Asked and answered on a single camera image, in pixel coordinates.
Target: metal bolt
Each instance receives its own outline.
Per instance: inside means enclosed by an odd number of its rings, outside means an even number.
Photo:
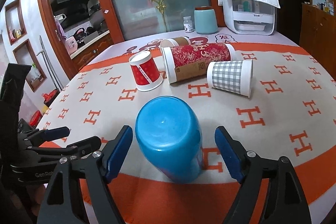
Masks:
[[[247,152],[247,156],[250,157],[250,158],[254,158],[257,154],[254,152],[254,151],[248,151]]]
[[[281,161],[283,163],[287,164],[287,163],[289,163],[289,158],[283,156],[283,157],[281,157]]]
[[[101,151],[99,151],[99,150],[92,153],[92,157],[94,157],[94,158],[99,158],[100,156],[101,156]]]
[[[66,163],[68,161],[68,158],[67,157],[63,157],[63,158],[60,158],[59,159],[59,162],[61,163],[61,164],[64,164],[64,163]]]

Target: wooden cabinet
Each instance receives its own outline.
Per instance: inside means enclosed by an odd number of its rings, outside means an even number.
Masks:
[[[98,56],[111,45],[113,45],[111,35],[107,34],[92,45],[88,46],[85,50],[73,58],[72,61],[77,66],[78,71],[80,71],[84,66],[90,63],[96,56]]]
[[[335,17],[311,5],[302,5],[300,46],[336,79]]]

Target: teal jar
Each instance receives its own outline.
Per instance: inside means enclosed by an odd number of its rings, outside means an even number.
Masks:
[[[218,32],[215,10],[212,7],[198,7],[194,11],[195,30],[198,34]]]

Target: small jar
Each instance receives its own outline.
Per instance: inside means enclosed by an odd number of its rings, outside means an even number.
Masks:
[[[191,17],[183,17],[183,25],[184,25],[184,31],[185,32],[193,32],[193,21],[191,20]]]

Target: paper cup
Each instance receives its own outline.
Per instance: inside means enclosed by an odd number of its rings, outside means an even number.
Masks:
[[[252,60],[211,62],[207,71],[207,80],[209,87],[250,98],[252,75]]]
[[[136,88],[140,91],[149,91],[162,84],[163,78],[159,73],[151,52],[138,52],[129,59]]]
[[[162,53],[162,49],[165,47],[176,47],[176,46],[186,46],[191,45],[190,39],[188,37],[176,37],[163,39],[160,43],[160,50]]]
[[[210,62],[236,59],[235,49],[230,44],[210,43],[164,47],[163,63],[169,84],[207,74]]]

